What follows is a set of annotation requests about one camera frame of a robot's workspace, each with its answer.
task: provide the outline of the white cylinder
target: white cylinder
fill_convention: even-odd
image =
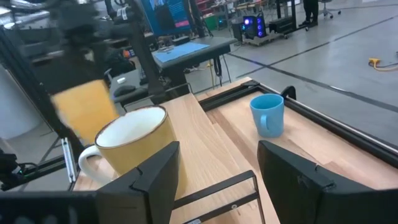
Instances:
[[[24,134],[42,122],[33,104],[0,65],[0,138]]]

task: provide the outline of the wooden table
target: wooden table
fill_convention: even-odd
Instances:
[[[253,93],[205,113],[198,103],[240,83],[209,91],[196,98],[189,94],[163,104],[180,141],[182,161],[188,174],[185,195],[212,184],[253,170],[259,179],[259,190],[266,222],[279,223],[257,164],[257,143],[261,138],[252,120],[249,102],[261,94]],[[398,170],[356,148],[323,127],[285,108],[285,131],[275,139],[266,139],[327,169],[374,189],[398,187]],[[92,159],[98,170],[116,176],[104,159]],[[100,186],[79,175],[75,190],[94,190]],[[171,223],[182,223],[253,192],[250,181],[232,186],[172,213]],[[260,223],[257,202],[253,201],[206,223]]]

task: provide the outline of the yellow mug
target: yellow mug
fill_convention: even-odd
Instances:
[[[121,116],[96,135],[95,145],[85,149],[79,157],[80,169],[100,184],[111,182],[111,178],[95,171],[88,163],[90,156],[102,156],[119,175],[129,172],[141,162],[177,141],[169,115],[162,106],[146,106]],[[186,185],[183,161],[180,159],[177,196]]]

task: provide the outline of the office chair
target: office chair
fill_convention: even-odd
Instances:
[[[323,16],[327,16],[328,14],[330,14],[330,19],[333,18],[333,13],[331,12],[335,12],[338,11],[337,14],[341,14],[341,10],[340,9],[327,9],[326,8],[326,3],[331,2],[332,0],[318,0],[318,2],[323,3],[323,10],[319,11],[320,13],[323,14]]]

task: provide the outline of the mug handle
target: mug handle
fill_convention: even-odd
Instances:
[[[105,185],[112,181],[110,177],[105,176],[104,174],[100,174],[95,171],[92,166],[87,161],[87,158],[90,156],[101,156],[100,150],[95,146],[90,146],[86,148],[79,156],[79,166],[81,171],[83,171],[88,177],[92,178],[96,182]]]
[[[262,128],[264,128],[265,130],[268,131],[268,126],[267,126],[267,115],[265,115],[265,114],[261,115],[260,124],[261,124],[261,127],[262,127]]]

